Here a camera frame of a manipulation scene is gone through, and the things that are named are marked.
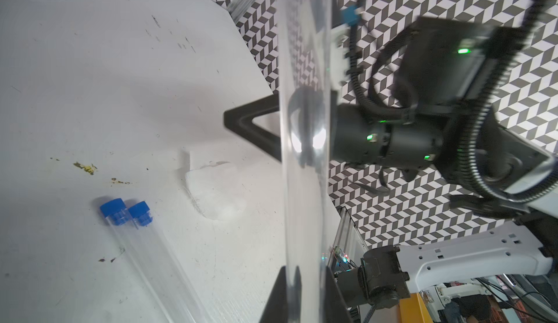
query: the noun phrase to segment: dirt stain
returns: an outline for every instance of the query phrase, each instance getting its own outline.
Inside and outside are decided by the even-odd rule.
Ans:
[[[128,181],[120,181],[120,180],[118,180],[118,179],[116,179],[116,178],[112,178],[111,180],[112,180],[112,183],[123,183],[123,184],[126,184],[126,185],[130,185],[130,184],[131,184],[131,182],[128,182]]]
[[[161,26],[159,25],[159,22],[157,21],[157,19],[155,19],[155,17],[153,15],[151,15],[151,18],[153,18],[153,21],[155,21],[155,24],[157,24],[157,27],[161,28]]]
[[[93,175],[93,173],[95,173],[95,171],[98,169],[96,166],[94,166],[93,164],[91,164],[90,166],[84,166],[79,162],[75,162],[74,166],[83,169],[85,172]]]

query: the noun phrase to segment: yellow panel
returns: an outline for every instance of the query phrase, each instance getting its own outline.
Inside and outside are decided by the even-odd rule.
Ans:
[[[418,293],[411,294],[408,299],[399,300],[401,323],[432,323],[422,297]]]

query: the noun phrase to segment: blue connector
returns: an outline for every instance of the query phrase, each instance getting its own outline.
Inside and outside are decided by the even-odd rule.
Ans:
[[[342,9],[341,17],[343,19],[343,22],[345,22],[345,24],[347,24],[348,26],[356,25],[360,21],[360,15],[359,13],[357,13],[357,6],[354,4],[352,6],[348,6],[345,9]]]
[[[147,203],[140,202],[128,209],[130,215],[139,226],[147,226],[153,221]]]
[[[125,224],[130,220],[126,205],[120,198],[103,204],[101,206],[101,213],[103,213],[105,218],[110,217],[116,226]]]

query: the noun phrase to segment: yellow stain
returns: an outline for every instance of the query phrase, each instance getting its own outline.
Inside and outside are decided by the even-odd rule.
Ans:
[[[87,173],[89,173],[89,174],[91,174],[91,175],[93,175],[93,173],[97,170],[97,167],[94,166],[94,165],[84,166],[84,165],[82,165],[82,164],[79,163],[79,162],[75,162],[75,163],[74,163],[74,166],[76,166],[76,167],[78,167],[78,168],[80,168],[80,169],[83,169],[85,172],[87,172]]]

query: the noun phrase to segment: wire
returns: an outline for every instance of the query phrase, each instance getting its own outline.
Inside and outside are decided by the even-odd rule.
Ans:
[[[360,25],[360,27],[365,28],[366,33],[369,34],[370,36],[372,36],[372,38],[373,38],[372,43],[374,43],[374,52],[380,53],[381,46],[378,45],[378,42],[377,42],[378,37],[374,36],[374,34],[372,33],[373,29],[368,27],[368,25],[366,25],[366,23],[363,20],[363,23]],[[395,70],[391,67],[391,62],[385,64],[384,67],[387,68],[388,70],[390,70],[391,72],[395,73]]]
[[[496,278],[498,278],[500,281],[502,281],[502,283],[506,283],[504,282],[504,280],[500,277],[500,276],[496,276]],[[516,292],[515,289],[513,289],[512,287],[509,287],[509,290],[513,291],[513,293],[521,300],[520,295]],[[534,313],[537,313],[538,315],[541,315],[537,310],[533,309],[533,307],[531,307],[531,305],[529,305],[525,300],[521,300],[527,307],[529,307],[531,309],[531,311],[533,311]]]
[[[345,270],[345,268],[343,267],[343,265],[341,264],[341,260],[337,260],[337,262],[339,263],[339,267],[341,269],[343,269],[343,271],[349,271],[350,270],[350,266],[349,266],[349,270]]]
[[[357,0],[356,3],[356,7],[357,8],[361,8],[364,4],[365,0]],[[409,108],[395,108],[395,107],[391,107],[391,106],[387,106],[385,103],[383,103],[380,99],[380,97],[378,96],[378,94],[375,92],[375,89],[373,89],[373,92],[370,92],[370,90],[368,91],[369,95],[366,96],[364,94],[364,89],[362,88],[362,85],[360,84],[359,81],[359,75],[362,73],[362,67],[359,67],[358,65],[358,55],[359,53],[357,53],[357,30],[358,30],[358,26],[359,24],[353,24],[350,27],[349,30],[349,79],[350,79],[350,84],[353,87],[353,92],[355,97],[357,98],[357,103],[364,109],[366,110],[366,112],[368,114],[372,114],[374,117],[379,117],[381,120],[395,120],[395,121],[403,121],[404,123],[410,123],[412,122],[412,118],[414,117],[414,110],[415,110],[415,104],[414,104],[414,100],[416,99],[416,96],[411,95],[410,98],[413,99],[413,101],[411,102],[412,106],[410,106]],[[390,46],[394,46],[395,44],[401,44],[402,41],[405,40],[404,38],[405,36],[402,36],[401,34],[398,34],[395,38],[394,38],[394,43],[388,43],[388,45]],[[395,50],[399,50],[399,48],[395,49],[395,48],[390,48],[387,50],[391,50],[394,49]],[[375,70],[376,68],[380,68],[381,65],[383,65],[383,61],[385,58],[382,58],[381,62],[380,59],[376,61],[376,63],[374,64],[373,67],[373,74],[375,74],[375,72],[377,72],[377,70]]]
[[[371,194],[375,194],[377,196],[382,196],[382,197],[389,196],[389,194],[391,193],[391,189],[387,186],[386,179],[384,178],[383,167],[380,168],[379,180],[380,180],[380,185],[381,186],[378,187],[378,188],[368,186],[368,185],[365,185],[365,184],[360,183],[360,182],[353,182],[353,181],[350,181],[350,180],[349,180],[349,182],[357,185],[358,187],[360,187],[362,189],[364,189],[366,192],[370,192]]]
[[[480,129],[492,107],[492,96],[499,85],[505,82],[509,64],[516,52],[526,43],[528,35],[533,31],[535,23],[540,20],[540,15],[544,13],[545,6],[550,1],[532,0],[531,6],[525,11],[521,26],[513,29],[512,40],[508,43],[512,48],[498,57],[492,71],[485,77],[484,85],[472,103],[464,131],[460,134],[457,146],[457,166],[462,180],[461,185],[484,198],[527,203],[544,196],[558,186],[558,157],[556,156],[554,156],[554,167],[550,174],[525,191],[511,194],[497,186],[489,185],[480,174],[476,150]]]
[[[372,315],[374,314],[375,310],[376,310],[376,305],[372,305],[372,307],[370,308],[370,311],[368,311],[368,313],[366,314],[366,317],[364,318],[362,323],[370,322],[370,319],[372,318]]]
[[[522,296],[520,296],[520,299],[526,297],[527,295],[530,294],[539,294],[540,296],[542,296],[549,304],[550,304],[550,300],[546,297],[546,295],[544,295],[543,293],[541,293],[538,290],[532,291],[532,292],[526,292],[525,294],[523,294]]]
[[[497,286],[496,286],[495,284],[493,284],[493,283],[485,282],[485,281],[483,281],[483,279],[481,279],[481,278],[476,278],[476,280],[478,280],[478,281],[480,282],[480,284],[482,284],[488,291],[490,291],[490,293],[492,293],[492,295],[493,295],[494,297],[498,297],[498,296],[497,296],[489,287],[487,287],[487,284],[490,285],[491,287],[494,287],[495,289],[499,290],[500,292],[502,292],[510,302],[513,302],[513,299],[511,298],[511,296],[509,296],[508,293],[506,293],[502,288],[497,287]],[[513,309],[516,310],[517,312],[524,313],[524,314],[526,314],[526,315],[529,316],[529,317],[533,317],[534,319],[538,319],[538,320],[543,321],[543,322],[546,322],[546,323],[558,323],[558,322],[551,321],[551,320],[548,320],[548,319],[546,319],[546,318],[541,317],[541,316],[539,315],[539,313],[538,313],[536,310],[533,310],[533,308],[531,308],[531,307],[529,307],[529,308],[530,308],[534,313],[537,313],[537,315],[539,315],[539,317],[534,316],[534,315],[532,315],[532,314],[530,314],[530,313],[528,313],[528,312],[525,312],[525,311],[523,311],[523,310],[520,310],[519,308],[515,307],[514,305],[512,305],[511,303],[509,303],[509,302],[507,302],[507,301],[502,301],[502,302],[504,302],[506,305],[508,305],[510,308],[513,308]]]

